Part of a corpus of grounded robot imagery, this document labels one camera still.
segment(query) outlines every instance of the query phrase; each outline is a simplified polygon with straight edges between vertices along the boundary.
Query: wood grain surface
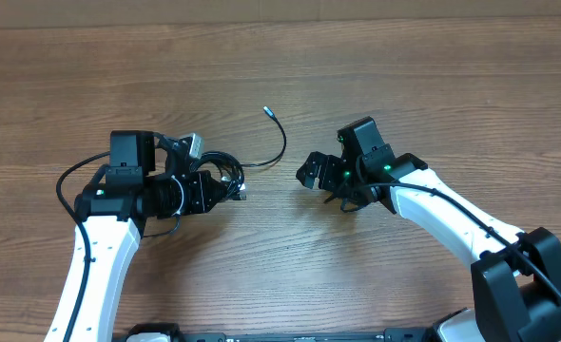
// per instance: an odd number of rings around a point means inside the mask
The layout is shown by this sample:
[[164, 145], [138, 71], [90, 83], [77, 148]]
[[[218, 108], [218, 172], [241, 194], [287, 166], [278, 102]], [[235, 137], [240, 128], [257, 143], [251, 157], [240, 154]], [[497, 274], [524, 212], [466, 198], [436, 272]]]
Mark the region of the wood grain surface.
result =
[[41, 341], [54, 316], [73, 243], [54, 193], [65, 169], [113, 129], [197, 131], [263, 161], [281, 148], [264, 105], [285, 157], [246, 171], [248, 201], [142, 243], [117, 333], [379, 331], [472, 307], [468, 270], [424, 230], [380, 205], [342, 214], [295, 180], [366, 115], [483, 210], [561, 239], [561, 17], [0, 30], [0, 341]]
[[4, 0], [0, 29], [561, 15], [561, 0]]

